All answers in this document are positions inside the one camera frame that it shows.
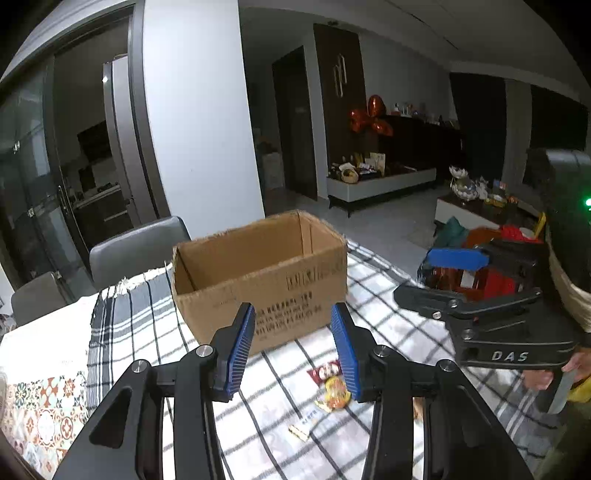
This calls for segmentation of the white low tv cabinet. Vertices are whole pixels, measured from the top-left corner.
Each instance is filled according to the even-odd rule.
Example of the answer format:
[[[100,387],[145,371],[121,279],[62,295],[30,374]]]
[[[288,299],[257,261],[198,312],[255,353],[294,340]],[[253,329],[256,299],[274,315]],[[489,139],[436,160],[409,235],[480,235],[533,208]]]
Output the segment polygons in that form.
[[[327,180],[329,209],[341,208],[346,211],[348,217],[351,217],[353,211],[432,187],[436,179],[436,169],[362,180],[356,184],[329,178]]]

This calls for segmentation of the small white wrapper piece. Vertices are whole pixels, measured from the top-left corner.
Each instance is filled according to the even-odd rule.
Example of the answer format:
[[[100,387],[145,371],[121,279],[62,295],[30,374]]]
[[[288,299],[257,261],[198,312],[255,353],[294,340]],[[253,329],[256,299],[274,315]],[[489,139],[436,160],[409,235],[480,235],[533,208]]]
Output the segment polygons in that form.
[[[293,424],[288,427],[288,430],[291,434],[303,442],[307,441],[310,437],[310,429],[308,429],[308,427],[305,425]]]

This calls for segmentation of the brown cardboard box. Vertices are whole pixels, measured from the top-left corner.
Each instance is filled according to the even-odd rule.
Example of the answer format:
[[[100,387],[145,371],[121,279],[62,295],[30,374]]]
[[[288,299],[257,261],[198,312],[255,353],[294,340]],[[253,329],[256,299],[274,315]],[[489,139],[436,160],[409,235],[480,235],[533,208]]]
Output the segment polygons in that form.
[[[345,301],[348,243],[332,226],[295,210],[181,243],[173,249],[172,293],[200,343],[256,310],[252,353],[283,345],[331,321]]]

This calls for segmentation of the lotus flower ornament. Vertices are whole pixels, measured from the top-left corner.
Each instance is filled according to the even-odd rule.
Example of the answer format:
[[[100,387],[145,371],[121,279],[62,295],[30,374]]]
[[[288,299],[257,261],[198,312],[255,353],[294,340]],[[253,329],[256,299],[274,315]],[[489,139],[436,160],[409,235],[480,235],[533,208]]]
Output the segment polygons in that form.
[[[449,171],[452,175],[450,188],[460,200],[469,202],[479,197],[477,186],[465,169],[450,166]]]

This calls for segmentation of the wooden chair with red cloth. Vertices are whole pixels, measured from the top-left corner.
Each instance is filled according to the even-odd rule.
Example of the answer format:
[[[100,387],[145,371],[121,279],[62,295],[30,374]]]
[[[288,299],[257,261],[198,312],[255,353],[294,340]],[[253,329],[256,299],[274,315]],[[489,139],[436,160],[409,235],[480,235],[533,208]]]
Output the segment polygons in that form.
[[[478,271],[437,268],[426,255],[418,277],[430,288],[462,293],[475,301],[531,288],[538,262],[547,253],[543,241],[524,236],[513,225],[470,230],[463,247],[453,249],[481,250],[489,256],[489,265]]]

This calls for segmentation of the patterned floral table runner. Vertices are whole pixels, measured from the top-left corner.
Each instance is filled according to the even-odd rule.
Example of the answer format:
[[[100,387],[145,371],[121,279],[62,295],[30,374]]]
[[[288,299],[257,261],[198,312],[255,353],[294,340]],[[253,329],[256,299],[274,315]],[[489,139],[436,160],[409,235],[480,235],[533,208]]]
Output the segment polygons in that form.
[[[1,429],[45,479],[51,479],[89,418],[82,372],[7,386]]]

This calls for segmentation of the checkered grey white tablecloth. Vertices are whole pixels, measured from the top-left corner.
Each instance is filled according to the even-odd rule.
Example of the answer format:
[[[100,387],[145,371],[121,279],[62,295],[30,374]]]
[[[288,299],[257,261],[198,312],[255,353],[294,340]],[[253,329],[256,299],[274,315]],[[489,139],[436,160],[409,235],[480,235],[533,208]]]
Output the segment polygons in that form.
[[[411,275],[356,243],[348,246],[349,312],[377,342],[408,359],[434,364],[453,354],[445,326],[400,308],[394,288]],[[153,365],[179,360],[197,347],[162,268],[102,291],[90,320],[87,407],[94,410],[136,359]],[[372,421],[369,403],[322,415],[307,440],[291,427],[315,409],[311,368],[335,359],[328,328],[249,358],[239,391],[214,405],[221,460],[230,479],[356,479],[362,475]],[[559,437],[559,419],[540,413],[536,393],[519,373],[470,368],[467,378],[487,402],[531,469]]]

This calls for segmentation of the red foil balloons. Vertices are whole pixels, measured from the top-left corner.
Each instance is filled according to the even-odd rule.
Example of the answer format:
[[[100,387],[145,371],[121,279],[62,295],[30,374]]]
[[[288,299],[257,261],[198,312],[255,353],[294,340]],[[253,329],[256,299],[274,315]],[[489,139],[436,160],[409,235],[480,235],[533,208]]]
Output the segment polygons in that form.
[[[356,108],[349,112],[349,128],[358,134],[372,129],[379,135],[392,137],[394,130],[386,116],[387,110],[383,99],[379,95],[372,95],[366,109]]]

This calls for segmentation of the yellow orange candy packet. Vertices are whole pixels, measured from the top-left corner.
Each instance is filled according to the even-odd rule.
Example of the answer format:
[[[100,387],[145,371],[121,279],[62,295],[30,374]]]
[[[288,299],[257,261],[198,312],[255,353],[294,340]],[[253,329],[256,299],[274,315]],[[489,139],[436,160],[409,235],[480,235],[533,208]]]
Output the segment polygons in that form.
[[[351,399],[352,394],[346,388],[345,381],[339,376],[334,376],[325,381],[320,395],[315,400],[315,406],[326,413],[331,413],[345,409]]]

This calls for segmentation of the glass sliding door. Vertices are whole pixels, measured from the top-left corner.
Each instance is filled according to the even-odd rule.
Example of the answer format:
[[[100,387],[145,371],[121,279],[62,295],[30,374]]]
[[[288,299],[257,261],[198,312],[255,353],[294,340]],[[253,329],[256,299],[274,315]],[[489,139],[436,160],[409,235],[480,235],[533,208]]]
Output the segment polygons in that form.
[[[91,249],[169,215],[148,122],[142,1],[60,1],[1,72],[1,298],[52,273],[93,289]]]

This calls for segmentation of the green cloth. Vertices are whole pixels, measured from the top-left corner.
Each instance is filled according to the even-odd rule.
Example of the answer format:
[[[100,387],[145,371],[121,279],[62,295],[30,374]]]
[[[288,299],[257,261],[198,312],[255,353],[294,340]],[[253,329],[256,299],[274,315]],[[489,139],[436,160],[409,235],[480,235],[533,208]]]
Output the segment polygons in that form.
[[[434,248],[462,248],[470,230],[465,228],[456,217],[452,216],[448,222],[438,230]]]

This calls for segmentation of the grey dining chair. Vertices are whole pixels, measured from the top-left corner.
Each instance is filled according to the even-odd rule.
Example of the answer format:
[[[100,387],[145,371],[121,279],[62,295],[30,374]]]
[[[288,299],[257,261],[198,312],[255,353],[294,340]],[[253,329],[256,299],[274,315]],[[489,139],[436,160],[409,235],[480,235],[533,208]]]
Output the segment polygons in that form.
[[[11,297],[13,317],[18,327],[67,305],[68,299],[53,272],[36,277],[16,290]]]
[[[172,260],[173,248],[190,240],[178,216],[162,218],[131,229],[95,245],[89,255],[93,284],[97,290],[116,285]]]

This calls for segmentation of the red white candy packet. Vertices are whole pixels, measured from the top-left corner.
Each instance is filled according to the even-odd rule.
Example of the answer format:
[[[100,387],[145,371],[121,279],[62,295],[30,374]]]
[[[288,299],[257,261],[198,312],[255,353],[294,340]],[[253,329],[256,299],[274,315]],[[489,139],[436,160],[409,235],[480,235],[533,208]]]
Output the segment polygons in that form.
[[[311,380],[318,386],[324,385],[329,379],[338,377],[341,374],[342,367],[339,360],[332,360],[321,366],[308,370],[308,375],[311,377]]]

